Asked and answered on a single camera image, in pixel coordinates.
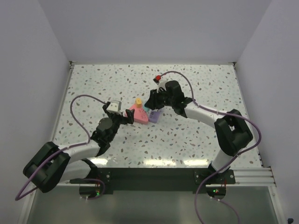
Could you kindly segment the pink triangular power strip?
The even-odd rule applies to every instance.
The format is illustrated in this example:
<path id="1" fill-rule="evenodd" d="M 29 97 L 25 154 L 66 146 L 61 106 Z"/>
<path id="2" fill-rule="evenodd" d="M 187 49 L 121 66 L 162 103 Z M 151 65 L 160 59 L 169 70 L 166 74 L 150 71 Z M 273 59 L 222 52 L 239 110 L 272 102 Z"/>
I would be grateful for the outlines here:
<path id="1" fill-rule="evenodd" d="M 148 124 L 149 122 L 149 118 L 148 115 L 146 113 L 146 111 L 143 109 L 142 106 L 137 107 L 137 105 L 132 105 L 130 108 L 130 110 L 135 110 L 134 112 L 134 122 L 140 123 L 140 124 Z"/>

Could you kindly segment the yellow plug adapter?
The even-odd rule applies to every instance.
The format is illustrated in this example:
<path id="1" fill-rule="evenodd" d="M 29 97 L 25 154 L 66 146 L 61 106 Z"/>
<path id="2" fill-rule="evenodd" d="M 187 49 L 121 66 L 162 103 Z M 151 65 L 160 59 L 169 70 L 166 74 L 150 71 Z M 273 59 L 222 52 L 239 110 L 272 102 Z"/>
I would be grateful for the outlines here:
<path id="1" fill-rule="evenodd" d="M 142 100 L 140 98 L 136 98 L 135 105 L 136 108 L 142 108 Z"/>

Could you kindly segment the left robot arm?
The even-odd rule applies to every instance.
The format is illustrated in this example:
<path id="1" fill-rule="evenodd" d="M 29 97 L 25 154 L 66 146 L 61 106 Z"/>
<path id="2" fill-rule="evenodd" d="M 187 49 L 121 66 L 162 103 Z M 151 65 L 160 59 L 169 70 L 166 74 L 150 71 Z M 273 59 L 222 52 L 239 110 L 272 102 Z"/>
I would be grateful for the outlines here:
<path id="1" fill-rule="evenodd" d="M 60 182 L 68 166 L 76 161 L 98 157 L 109 148 L 120 125 L 134 123 L 134 109 L 122 113 L 109 113 L 100 120 L 88 143 L 77 143 L 74 146 L 58 146 L 52 141 L 45 143 L 23 169 L 23 174 L 43 193 L 54 189 Z"/>

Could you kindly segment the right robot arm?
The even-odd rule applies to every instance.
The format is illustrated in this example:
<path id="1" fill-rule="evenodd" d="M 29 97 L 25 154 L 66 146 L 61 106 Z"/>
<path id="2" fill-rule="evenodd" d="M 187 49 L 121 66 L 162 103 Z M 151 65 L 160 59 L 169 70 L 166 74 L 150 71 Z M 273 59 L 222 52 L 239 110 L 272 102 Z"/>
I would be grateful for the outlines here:
<path id="1" fill-rule="evenodd" d="M 210 108 L 201 109 L 192 98 L 184 95 L 178 81 L 163 81 L 159 78 L 154 78 L 157 88 L 150 91 L 145 106 L 151 110 L 169 106 L 177 115 L 201 121 L 215 129 L 220 150 L 209 164 L 208 178 L 213 183 L 219 183 L 224 179 L 224 172 L 229 169 L 228 163 L 231 159 L 253 140 L 252 132 L 240 118 L 241 113 L 238 110 L 233 109 L 220 115 L 211 112 Z"/>

